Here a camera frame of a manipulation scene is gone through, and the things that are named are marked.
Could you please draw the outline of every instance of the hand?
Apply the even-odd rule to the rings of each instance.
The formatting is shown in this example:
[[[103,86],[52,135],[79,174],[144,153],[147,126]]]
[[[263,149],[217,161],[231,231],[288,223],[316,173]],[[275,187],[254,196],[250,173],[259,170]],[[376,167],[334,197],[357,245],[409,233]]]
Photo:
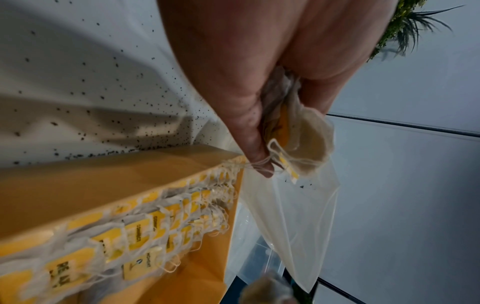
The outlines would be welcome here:
[[[268,156],[260,91],[275,65],[299,75],[300,101],[326,114],[367,61],[397,0],[158,0],[184,73],[250,162]]]

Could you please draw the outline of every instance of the cabinet door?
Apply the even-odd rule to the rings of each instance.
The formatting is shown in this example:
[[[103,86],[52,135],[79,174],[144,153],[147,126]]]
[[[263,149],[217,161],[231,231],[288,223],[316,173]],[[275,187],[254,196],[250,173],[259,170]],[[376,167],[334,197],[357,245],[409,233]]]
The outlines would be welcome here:
[[[464,7],[435,15],[451,26],[422,32],[405,57],[382,54],[352,77],[331,113],[480,132],[480,2],[427,1],[419,11]]]
[[[320,276],[367,304],[480,297],[480,141],[334,119],[341,183]]]
[[[313,304],[354,304],[352,301],[328,289],[327,287],[318,284],[318,287],[313,297]]]

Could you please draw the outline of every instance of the white plastic bag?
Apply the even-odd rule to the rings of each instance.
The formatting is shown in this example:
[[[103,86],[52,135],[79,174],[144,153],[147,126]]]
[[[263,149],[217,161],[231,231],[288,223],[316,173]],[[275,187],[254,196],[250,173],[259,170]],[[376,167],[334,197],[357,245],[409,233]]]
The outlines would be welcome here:
[[[240,197],[269,246],[305,291],[314,286],[333,224],[339,181],[328,161],[309,179],[292,184],[287,172],[266,179],[243,172]]]

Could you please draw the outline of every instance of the green plant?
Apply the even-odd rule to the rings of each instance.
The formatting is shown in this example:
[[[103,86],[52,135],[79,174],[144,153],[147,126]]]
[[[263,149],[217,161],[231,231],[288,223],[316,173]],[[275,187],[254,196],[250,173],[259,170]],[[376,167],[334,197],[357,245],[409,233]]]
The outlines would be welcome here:
[[[385,33],[380,38],[377,46],[370,55],[370,59],[375,57],[385,46],[387,42],[395,41],[398,43],[398,49],[395,51],[398,55],[405,55],[406,51],[413,43],[411,50],[413,52],[415,46],[418,47],[420,32],[439,30],[436,24],[452,30],[446,23],[433,18],[433,15],[451,11],[462,7],[454,7],[446,10],[414,12],[416,8],[422,7],[427,0],[399,0],[395,13],[388,24]]]

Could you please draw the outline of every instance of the row of tea bags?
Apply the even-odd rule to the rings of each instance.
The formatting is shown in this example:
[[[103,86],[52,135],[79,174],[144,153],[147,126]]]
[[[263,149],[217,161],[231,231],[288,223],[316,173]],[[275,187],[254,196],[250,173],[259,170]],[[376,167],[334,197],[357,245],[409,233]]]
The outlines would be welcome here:
[[[0,302],[56,303],[82,291],[100,301],[148,276],[172,272],[204,235],[228,230],[238,171],[219,167],[55,229],[0,244]]]

